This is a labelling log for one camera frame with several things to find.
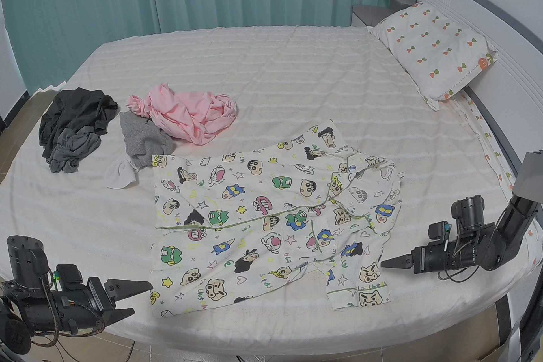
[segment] gray cloth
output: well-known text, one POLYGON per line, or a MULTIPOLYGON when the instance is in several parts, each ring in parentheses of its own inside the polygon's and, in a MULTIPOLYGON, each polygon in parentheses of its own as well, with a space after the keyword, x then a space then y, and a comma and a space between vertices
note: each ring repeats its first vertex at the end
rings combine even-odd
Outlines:
POLYGON ((77 133, 71 128, 64 128, 50 158, 47 159, 51 172, 77 172, 79 161, 98 148, 101 142, 100 136, 91 125, 85 125, 77 133))
POLYGON ((140 168, 151 166, 153 155, 169 155, 173 152, 172 138, 150 119, 132 112, 119 114, 126 153, 117 157, 105 170, 104 185, 110 189, 122 189, 136 181, 140 168))

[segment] floor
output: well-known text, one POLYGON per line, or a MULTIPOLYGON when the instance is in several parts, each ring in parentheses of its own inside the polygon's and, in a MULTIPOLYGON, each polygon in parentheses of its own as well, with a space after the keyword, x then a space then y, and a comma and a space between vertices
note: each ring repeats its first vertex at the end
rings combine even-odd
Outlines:
MULTIPOLYGON (((25 103, 10 127, 0 135, 0 182, 8 172, 18 149, 40 120, 41 115, 56 93, 54 90, 49 90, 33 96, 25 103)), ((125 361, 132 344, 132 341, 126 338, 117 337, 107 332, 89 338, 61 338, 60 342, 80 362, 94 360, 125 361)), ((490 362, 497 359, 498 352, 492 352, 498 347, 499 333, 496 309, 492 306, 449 329, 407 344, 326 356, 247 356, 243 357, 243 360, 246 362, 317 362, 329 360, 341 362, 393 362, 399 360, 402 362, 430 362, 436 360, 440 362, 468 362, 486 357, 485 362, 490 362)), ((63 359, 66 362, 70 360, 62 348, 33 346, 31 355, 39 360, 51 362, 63 362, 63 359)), ((136 343, 130 361, 144 360, 150 362, 237 361, 236 357, 231 355, 185 352, 136 343)), ((543 354, 540 352, 535 360, 543 362, 543 354)))

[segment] gray garment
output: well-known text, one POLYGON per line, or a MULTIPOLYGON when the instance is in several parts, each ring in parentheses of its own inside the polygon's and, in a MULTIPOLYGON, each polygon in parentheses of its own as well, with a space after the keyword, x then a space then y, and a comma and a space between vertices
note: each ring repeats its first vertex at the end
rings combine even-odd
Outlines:
POLYGON ((70 174, 77 172, 79 161, 100 146, 102 140, 94 132, 94 127, 85 125, 76 133, 65 128, 59 135, 57 145, 47 159, 51 172, 57 174, 61 170, 70 174))
POLYGON ((121 112, 119 116, 126 154, 135 168, 151 166, 153 154, 169 155, 173 152, 172 138, 153 121, 132 112, 121 112))

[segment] headboard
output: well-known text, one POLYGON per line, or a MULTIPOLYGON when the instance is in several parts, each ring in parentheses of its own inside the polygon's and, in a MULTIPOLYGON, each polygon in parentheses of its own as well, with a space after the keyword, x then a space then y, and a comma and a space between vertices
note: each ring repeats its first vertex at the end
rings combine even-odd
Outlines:
POLYGON ((466 87, 513 171, 543 148, 543 41, 488 0, 426 0, 485 35, 498 61, 466 87))

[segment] crumpled pink clothing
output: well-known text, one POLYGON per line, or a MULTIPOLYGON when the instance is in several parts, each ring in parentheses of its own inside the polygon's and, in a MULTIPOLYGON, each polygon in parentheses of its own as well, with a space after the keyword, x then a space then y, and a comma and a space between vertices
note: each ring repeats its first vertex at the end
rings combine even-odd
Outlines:
POLYGON ((172 137, 204 145, 236 118, 236 102, 211 92, 173 92, 166 83, 151 87, 145 98, 131 95, 126 107, 151 118, 172 137))

